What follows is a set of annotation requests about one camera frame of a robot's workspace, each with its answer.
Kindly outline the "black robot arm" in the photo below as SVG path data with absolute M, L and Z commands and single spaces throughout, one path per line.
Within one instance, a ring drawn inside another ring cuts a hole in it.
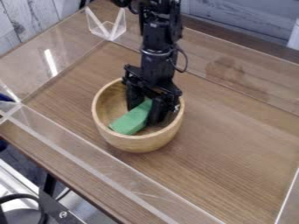
M 134 109 L 146 98 L 152 100 L 147 125 L 160 123 L 179 106 L 183 91 L 174 84 L 175 72 L 186 69 L 176 66 L 183 50 L 178 41 L 183 37 L 182 0 L 111 0 L 119 8 L 128 8 L 139 16 L 143 42 L 140 66 L 127 64 L 126 85 L 127 109 Z

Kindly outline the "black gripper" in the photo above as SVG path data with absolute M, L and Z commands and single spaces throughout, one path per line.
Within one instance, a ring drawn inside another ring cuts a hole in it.
M 183 91 L 174 84 L 175 72 L 183 70 L 176 67 L 178 48 L 168 48 L 164 51 L 142 49 L 140 66 L 127 64 L 126 75 L 126 103 L 127 110 L 132 110 L 143 101 L 146 96 L 154 98 L 148 125 L 160 123 L 170 112 L 176 112 L 180 107 L 179 97 Z

